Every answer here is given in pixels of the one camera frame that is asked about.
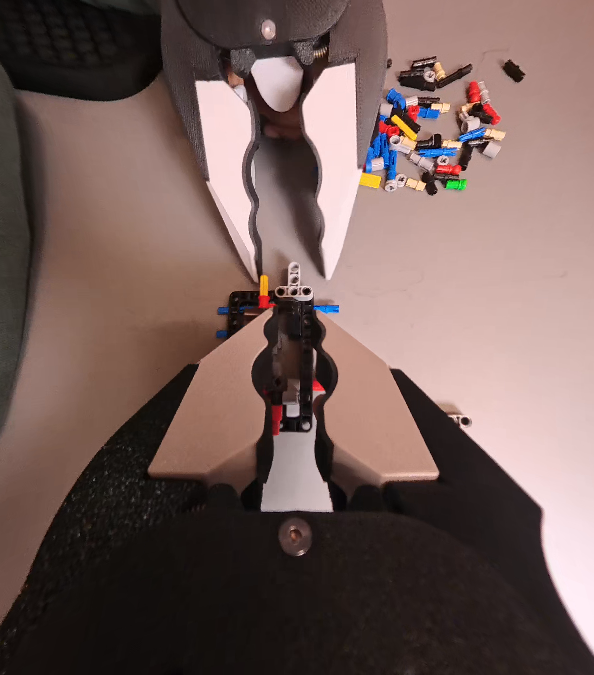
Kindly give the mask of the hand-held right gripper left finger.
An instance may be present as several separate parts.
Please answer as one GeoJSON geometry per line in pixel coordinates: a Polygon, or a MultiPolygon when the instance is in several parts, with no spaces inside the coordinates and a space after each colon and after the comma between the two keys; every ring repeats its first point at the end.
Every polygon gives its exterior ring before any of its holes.
{"type": "Polygon", "coordinates": [[[267,347],[265,310],[198,364],[148,473],[246,488],[257,476],[257,443],[266,405],[252,367],[267,347]]]}

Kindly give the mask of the black frame lego assembly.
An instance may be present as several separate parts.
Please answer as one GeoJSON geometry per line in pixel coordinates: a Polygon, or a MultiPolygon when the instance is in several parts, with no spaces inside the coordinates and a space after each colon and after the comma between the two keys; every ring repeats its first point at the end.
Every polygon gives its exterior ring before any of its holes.
{"type": "Polygon", "coordinates": [[[338,305],[315,304],[311,285],[301,280],[301,266],[287,266],[286,282],[274,289],[269,279],[260,277],[259,290],[234,291],[217,315],[226,319],[226,328],[216,333],[226,340],[250,324],[266,310],[277,317],[276,340],[270,355],[255,363],[259,391],[271,407],[271,426],[275,436],[281,432],[306,433],[312,428],[313,400],[324,392],[315,377],[315,351],[312,334],[316,313],[338,314],[338,305]]]}

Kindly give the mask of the pile of small lego pieces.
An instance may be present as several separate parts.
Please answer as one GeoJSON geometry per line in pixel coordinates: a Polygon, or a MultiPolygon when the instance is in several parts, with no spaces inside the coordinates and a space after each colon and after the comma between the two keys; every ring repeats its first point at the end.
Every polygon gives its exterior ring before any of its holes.
{"type": "Polygon", "coordinates": [[[496,158],[505,132],[485,80],[466,81],[473,64],[446,72],[436,56],[414,60],[383,94],[360,185],[429,196],[461,192],[473,156],[496,158]]]}

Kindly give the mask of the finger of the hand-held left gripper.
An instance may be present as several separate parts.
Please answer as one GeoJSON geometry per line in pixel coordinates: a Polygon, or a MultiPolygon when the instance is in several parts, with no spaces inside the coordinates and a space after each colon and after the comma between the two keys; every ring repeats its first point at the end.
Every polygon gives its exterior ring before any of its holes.
{"type": "Polygon", "coordinates": [[[317,159],[319,250],[323,274],[334,276],[358,192],[358,120],[354,63],[325,68],[301,103],[302,131],[317,159]]]}
{"type": "Polygon", "coordinates": [[[259,147],[254,103],[223,80],[197,81],[207,186],[248,274],[259,281],[259,198],[252,179],[259,147]]]}

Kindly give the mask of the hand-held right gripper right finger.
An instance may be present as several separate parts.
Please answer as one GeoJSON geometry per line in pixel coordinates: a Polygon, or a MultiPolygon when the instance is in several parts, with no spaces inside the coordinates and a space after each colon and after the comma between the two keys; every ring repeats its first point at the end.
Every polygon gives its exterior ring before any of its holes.
{"type": "Polygon", "coordinates": [[[326,315],[318,319],[336,375],[318,425],[332,444],[331,480],[346,494],[436,480],[439,469],[390,367],[326,315]]]}

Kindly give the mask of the person's left hand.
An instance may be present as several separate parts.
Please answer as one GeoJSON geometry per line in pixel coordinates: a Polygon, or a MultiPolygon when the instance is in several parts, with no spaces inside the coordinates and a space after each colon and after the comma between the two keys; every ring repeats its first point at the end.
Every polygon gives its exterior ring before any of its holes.
{"type": "Polygon", "coordinates": [[[252,77],[246,80],[238,76],[229,64],[226,67],[227,82],[230,86],[244,86],[252,99],[259,116],[260,130],[270,139],[300,140],[302,138],[299,102],[287,111],[276,111],[260,94],[252,77]]]}

